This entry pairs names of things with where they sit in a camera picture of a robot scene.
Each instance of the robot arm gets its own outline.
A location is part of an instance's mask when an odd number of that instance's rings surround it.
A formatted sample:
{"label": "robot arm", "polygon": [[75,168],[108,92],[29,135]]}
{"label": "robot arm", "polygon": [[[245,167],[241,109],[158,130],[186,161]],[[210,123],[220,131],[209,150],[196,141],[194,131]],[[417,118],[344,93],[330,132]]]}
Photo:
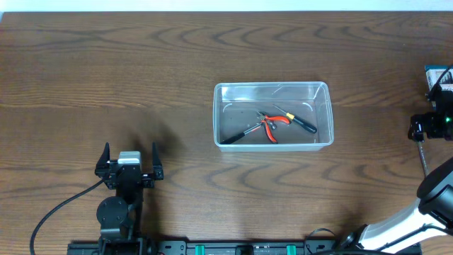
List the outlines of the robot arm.
{"label": "robot arm", "polygon": [[412,205],[387,220],[366,226],[355,246],[396,253],[425,239],[446,235],[453,227],[452,186],[453,158],[425,178]]}

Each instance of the wood grain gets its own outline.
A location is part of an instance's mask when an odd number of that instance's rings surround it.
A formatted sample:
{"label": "wood grain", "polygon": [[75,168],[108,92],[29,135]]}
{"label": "wood grain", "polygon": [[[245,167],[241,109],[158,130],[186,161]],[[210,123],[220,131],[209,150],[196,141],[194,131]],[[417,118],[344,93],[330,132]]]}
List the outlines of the wood grain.
{"label": "wood grain", "polygon": [[[97,181],[112,155],[159,143],[166,179],[147,191],[154,237],[302,239],[345,233],[415,199],[408,121],[430,109],[425,64],[453,57],[451,13],[6,13],[0,23],[0,254],[27,254],[56,204]],[[219,82],[329,85],[335,142],[320,152],[221,153]],[[434,168],[453,154],[425,145]],[[98,188],[42,227],[39,254],[96,240]],[[423,243],[453,254],[449,238]]]}

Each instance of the orange-handled pliers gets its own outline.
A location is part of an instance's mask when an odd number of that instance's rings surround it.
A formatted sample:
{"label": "orange-handled pliers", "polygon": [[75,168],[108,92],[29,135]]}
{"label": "orange-handled pliers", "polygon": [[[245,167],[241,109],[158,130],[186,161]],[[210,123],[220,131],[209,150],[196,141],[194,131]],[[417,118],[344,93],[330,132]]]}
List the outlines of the orange-handled pliers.
{"label": "orange-handled pliers", "polygon": [[278,143],[277,139],[275,139],[275,137],[272,135],[272,132],[270,131],[270,127],[268,125],[268,121],[280,121],[287,125],[290,124],[290,121],[288,120],[288,118],[286,118],[284,116],[269,117],[265,113],[260,113],[260,112],[258,112],[258,113],[260,115],[259,118],[261,119],[261,124],[263,124],[264,130],[266,131],[266,135],[268,136],[270,142],[277,144]]}

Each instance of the screwdriver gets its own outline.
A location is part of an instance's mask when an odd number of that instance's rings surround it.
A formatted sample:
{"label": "screwdriver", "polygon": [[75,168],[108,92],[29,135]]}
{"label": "screwdriver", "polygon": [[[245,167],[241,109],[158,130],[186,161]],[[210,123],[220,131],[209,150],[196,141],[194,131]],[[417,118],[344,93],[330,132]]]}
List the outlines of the screwdriver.
{"label": "screwdriver", "polygon": [[280,111],[282,111],[283,113],[285,113],[286,116],[287,116],[290,120],[294,121],[294,122],[297,123],[299,126],[303,127],[306,131],[308,131],[308,132],[310,132],[310,133],[312,133],[312,134],[315,134],[316,132],[318,132],[318,129],[317,129],[315,126],[313,126],[312,124],[308,123],[306,120],[303,120],[303,119],[301,119],[301,118],[299,118],[299,117],[297,117],[297,116],[295,116],[295,115],[293,115],[293,114],[291,114],[291,113],[288,113],[287,111],[281,109],[280,107],[278,107],[278,106],[276,106],[276,105],[274,105],[274,107],[276,107],[278,110],[280,110]]}
{"label": "screwdriver", "polygon": [[233,142],[235,142],[235,141],[241,139],[242,137],[246,136],[248,133],[251,133],[251,132],[257,130],[258,128],[261,127],[261,125],[262,125],[262,123],[256,124],[253,127],[250,127],[249,129],[247,129],[246,131],[240,132],[239,134],[234,135],[234,136],[226,139],[225,141],[221,142],[220,144],[221,145],[230,145]]}

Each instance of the clear plastic container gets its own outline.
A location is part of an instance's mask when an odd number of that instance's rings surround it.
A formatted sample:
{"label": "clear plastic container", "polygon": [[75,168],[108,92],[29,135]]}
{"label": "clear plastic container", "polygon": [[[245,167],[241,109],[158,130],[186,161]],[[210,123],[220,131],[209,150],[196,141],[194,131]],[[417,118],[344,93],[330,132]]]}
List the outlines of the clear plastic container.
{"label": "clear plastic container", "polygon": [[[281,107],[317,127],[307,132],[296,123],[275,122],[273,144],[263,126],[232,144],[222,141],[260,123],[258,112],[285,116]],[[320,81],[222,83],[215,86],[214,142],[223,152],[317,151],[333,142],[333,115],[328,87]]]}

